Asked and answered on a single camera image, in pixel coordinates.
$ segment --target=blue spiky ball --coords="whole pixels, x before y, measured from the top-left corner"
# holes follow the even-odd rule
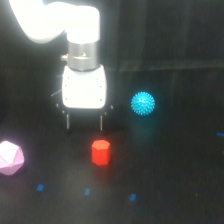
[[[131,107],[136,114],[146,116],[154,110],[155,100],[149,93],[140,92],[132,98]]]

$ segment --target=dark background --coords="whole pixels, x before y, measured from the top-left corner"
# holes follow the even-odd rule
[[[50,98],[60,89],[66,35],[31,42],[1,1],[0,140],[20,145],[26,163],[13,177],[0,175],[0,223],[223,224],[223,2],[64,2],[100,10],[101,63],[114,105],[104,108],[106,125],[115,129],[102,136],[98,111],[74,111],[66,132]],[[130,109],[139,91],[155,98],[146,118]],[[90,146],[102,137],[112,160],[100,168]]]

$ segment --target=pink polyhedron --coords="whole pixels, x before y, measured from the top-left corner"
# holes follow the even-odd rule
[[[13,175],[24,164],[22,149],[11,142],[0,144],[0,173]]]

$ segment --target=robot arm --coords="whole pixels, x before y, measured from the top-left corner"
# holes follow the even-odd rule
[[[64,31],[68,41],[76,44],[100,39],[100,15],[96,8],[63,2],[44,5],[42,0],[9,2],[24,33],[35,43],[48,43]]]
[[[26,36],[38,44],[48,43],[64,31],[68,54],[63,73],[62,98],[68,108],[99,109],[106,102],[107,82],[99,63],[100,14],[90,6],[42,0],[9,0]]]

